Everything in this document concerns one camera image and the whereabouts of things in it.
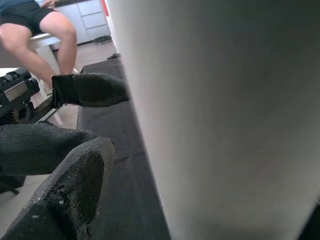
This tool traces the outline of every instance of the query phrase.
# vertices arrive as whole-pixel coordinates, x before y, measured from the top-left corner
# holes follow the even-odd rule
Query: gear wheel
[[[20,103],[12,110],[12,116],[17,124],[29,123],[31,111],[27,104]]]

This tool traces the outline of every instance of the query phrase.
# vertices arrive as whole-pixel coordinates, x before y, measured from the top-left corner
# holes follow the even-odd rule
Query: red object
[[[105,15],[107,17],[109,17],[109,11],[108,11],[108,8],[107,8],[107,4],[106,4],[105,0],[101,0],[101,1],[102,1],[102,6],[103,6],[103,9],[104,9]]]

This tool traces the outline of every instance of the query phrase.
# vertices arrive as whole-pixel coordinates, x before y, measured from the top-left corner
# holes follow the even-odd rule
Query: tiled floor
[[[85,65],[90,65],[106,60],[116,49],[112,42],[105,44],[90,43],[78,47],[77,67],[81,70]],[[50,118],[55,125],[61,128],[75,129],[77,126],[78,106],[66,105],[59,109],[57,115]],[[0,238],[22,210],[26,202],[35,192],[37,187],[47,178],[47,175],[27,176],[24,185],[20,187],[19,194],[14,196],[11,192],[0,194]]]

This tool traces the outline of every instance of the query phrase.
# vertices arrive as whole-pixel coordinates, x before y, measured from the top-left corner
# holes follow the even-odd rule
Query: leg
[[[58,64],[62,75],[71,74],[77,56],[77,33],[72,23],[60,12],[49,13],[41,22],[40,29],[61,40]]]
[[[35,52],[28,49],[31,31],[22,25],[5,23],[0,26],[0,40],[6,50],[15,56],[30,72],[44,80],[50,87],[55,75],[50,65]]]

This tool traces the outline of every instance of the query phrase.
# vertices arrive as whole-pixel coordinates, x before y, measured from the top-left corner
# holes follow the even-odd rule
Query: black fabric mat
[[[119,57],[85,66],[125,81]],[[149,168],[131,102],[106,108],[79,108],[78,129],[93,130],[115,143],[116,161],[107,200],[93,240],[169,240],[170,235]]]

